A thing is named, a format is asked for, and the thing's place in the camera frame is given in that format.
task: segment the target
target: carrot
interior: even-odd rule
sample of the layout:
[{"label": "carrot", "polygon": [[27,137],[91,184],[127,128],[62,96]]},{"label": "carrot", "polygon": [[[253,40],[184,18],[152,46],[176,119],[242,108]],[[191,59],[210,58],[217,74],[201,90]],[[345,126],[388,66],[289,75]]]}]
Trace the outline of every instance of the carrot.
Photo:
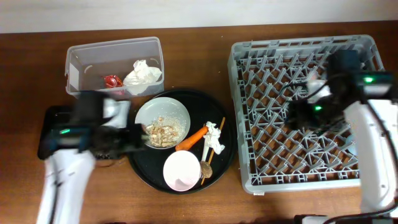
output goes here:
[{"label": "carrot", "polygon": [[179,150],[189,150],[197,141],[199,141],[207,132],[209,128],[204,126],[203,128],[199,129],[195,134],[191,137],[187,138],[186,140],[182,141],[175,147],[176,151]]}]

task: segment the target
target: plastic crate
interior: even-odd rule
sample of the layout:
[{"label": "plastic crate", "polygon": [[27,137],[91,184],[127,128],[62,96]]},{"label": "plastic crate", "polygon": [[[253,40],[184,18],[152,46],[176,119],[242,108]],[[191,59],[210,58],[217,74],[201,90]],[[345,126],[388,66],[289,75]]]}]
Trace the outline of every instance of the plastic crate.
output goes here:
[{"label": "plastic crate", "polygon": [[317,136],[284,126],[289,100],[308,95],[289,83],[325,78],[327,58],[339,49],[359,52],[364,69],[383,70],[368,35],[240,42],[228,60],[238,129],[242,185],[247,193],[359,186],[358,160],[347,148],[348,124]]},{"label": "plastic crate", "polygon": [[[134,70],[134,62],[146,60],[162,75],[155,83],[106,88],[104,77],[116,75],[122,81]],[[98,90],[118,99],[153,95],[164,91],[164,63],[162,47],[157,37],[115,40],[73,46],[68,49],[65,65],[68,75],[67,93],[77,97],[82,90]]]}]

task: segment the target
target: crumpled tissue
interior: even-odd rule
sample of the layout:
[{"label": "crumpled tissue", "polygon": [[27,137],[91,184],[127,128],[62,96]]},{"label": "crumpled tissue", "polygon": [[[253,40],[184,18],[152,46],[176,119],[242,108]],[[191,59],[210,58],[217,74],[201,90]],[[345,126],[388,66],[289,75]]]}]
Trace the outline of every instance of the crumpled tissue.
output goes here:
[{"label": "crumpled tissue", "polygon": [[204,135],[205,138],[205,147],[213,148],[214,152],[219,155],[225,148],[224,145],[220,144],[218,139],[220,138],[221,131],[218,128],[215,128],[216,124],[207,121],[206,126],[209,128],[209,131]]},{"label": "crumpled tissue", "polygon": [[[162,71],[156,67],[149,67],[146,60],[137,60],[134,62],[134,70],[128,74],[124,80],[123,85],[132,86],[140,84],[149,84],[156,82],[162,75]],[[136,86],[128,89],[132,94],[140,94],[147,89],[147,86]]]}]

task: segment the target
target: green light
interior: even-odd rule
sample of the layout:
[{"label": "green light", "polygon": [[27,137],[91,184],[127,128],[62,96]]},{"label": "green light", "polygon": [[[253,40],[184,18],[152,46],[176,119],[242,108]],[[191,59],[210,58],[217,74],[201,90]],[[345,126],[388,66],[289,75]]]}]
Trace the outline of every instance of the green light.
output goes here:
[{"label": "green light", "polygon": [[321,106],[315,106],[315,111],[320,111],[320,110],[322,110]]},{"label": "green light", "polygon": [[66,134],[68,132],[70,132],[70,129],[64,129],[64,130],[60,131],[60,134]]},{"label": "green light", "polygon": [[366,83],[371,83],[371,82],[373,82],[373,78],[372,77],[365,77],[365,78],[363,78],[363,80],[366,82]]}]

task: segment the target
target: wall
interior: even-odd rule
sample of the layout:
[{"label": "wall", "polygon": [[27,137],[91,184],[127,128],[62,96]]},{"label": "wall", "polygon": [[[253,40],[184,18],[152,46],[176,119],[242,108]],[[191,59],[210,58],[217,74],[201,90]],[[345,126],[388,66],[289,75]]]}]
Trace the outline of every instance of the wall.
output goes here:
[{"label": "wall", "polygon": [[0,32],[398,19],[397,0],[0,0]]}]

